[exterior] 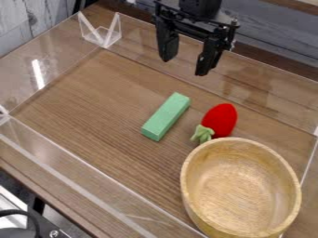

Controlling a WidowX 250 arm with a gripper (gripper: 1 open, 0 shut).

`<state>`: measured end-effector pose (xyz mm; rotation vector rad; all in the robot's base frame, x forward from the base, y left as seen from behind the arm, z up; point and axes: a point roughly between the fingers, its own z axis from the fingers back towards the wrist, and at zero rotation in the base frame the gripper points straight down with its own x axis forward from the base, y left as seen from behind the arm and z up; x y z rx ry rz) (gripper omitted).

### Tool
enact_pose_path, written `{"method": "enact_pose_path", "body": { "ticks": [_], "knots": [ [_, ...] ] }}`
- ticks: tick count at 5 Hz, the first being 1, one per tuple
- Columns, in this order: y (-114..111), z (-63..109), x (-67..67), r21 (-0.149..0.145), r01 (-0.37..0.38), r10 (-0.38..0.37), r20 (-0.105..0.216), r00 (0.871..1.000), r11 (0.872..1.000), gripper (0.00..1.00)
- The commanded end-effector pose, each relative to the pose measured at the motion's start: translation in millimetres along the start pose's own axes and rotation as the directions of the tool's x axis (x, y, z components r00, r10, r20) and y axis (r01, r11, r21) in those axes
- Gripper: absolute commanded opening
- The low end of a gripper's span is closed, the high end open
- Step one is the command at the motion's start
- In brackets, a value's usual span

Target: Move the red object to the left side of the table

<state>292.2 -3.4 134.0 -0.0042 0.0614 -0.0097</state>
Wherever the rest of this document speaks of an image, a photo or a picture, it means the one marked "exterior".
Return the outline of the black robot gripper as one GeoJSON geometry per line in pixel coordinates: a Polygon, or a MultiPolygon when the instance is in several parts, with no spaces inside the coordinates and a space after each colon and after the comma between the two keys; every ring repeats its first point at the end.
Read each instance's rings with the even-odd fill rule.
{"type": "Polygon", "coordinates": [[[178,54],[180,34],[204,41],[196,74],[205,76],[232,50],[240,20],[221,10],[222,0],[154,0],[160,56],[169,62],[178,54]]]}

